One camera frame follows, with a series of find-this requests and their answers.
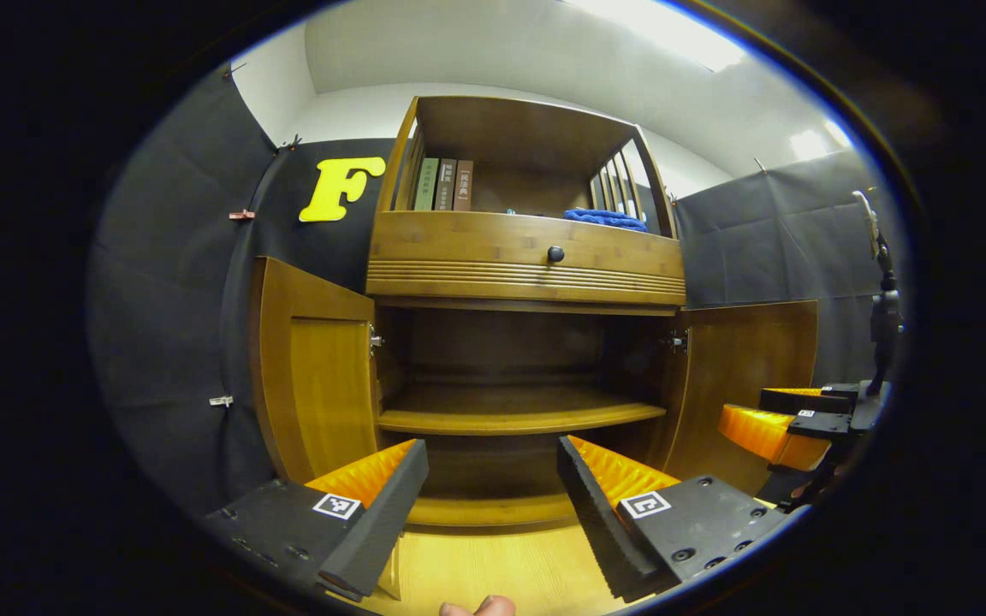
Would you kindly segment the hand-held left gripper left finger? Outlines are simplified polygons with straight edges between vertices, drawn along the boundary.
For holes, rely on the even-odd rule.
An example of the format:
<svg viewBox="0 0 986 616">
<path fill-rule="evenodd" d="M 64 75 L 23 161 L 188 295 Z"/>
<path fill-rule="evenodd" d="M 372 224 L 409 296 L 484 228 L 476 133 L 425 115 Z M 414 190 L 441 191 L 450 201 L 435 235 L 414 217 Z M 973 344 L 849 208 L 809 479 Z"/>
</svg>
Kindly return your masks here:
<svg viewBox="0 0 986 616">
<path fill-rule="evenodd" d="M 379 585 L 428 476 L 422 438 L 308 483 L 273 480 L 204 516 L 208 533 L 301 594 L 363 601 Z"/>
</svg>

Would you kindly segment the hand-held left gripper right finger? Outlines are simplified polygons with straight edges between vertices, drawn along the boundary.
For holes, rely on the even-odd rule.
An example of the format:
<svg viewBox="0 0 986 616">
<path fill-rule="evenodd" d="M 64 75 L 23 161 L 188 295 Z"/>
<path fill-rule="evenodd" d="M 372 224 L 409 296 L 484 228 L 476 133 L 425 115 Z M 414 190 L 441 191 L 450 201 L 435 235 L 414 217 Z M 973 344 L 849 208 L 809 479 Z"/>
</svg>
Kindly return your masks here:
<svg viewBox="0 0 986 616">
<path fill-rule="evenodd" d="M 608 589 L 626 603 L 736 564 L 790 519 L 713 475 L 674 479 L 574 435 L 560 437 L 556 468 Z"/>
</svg>

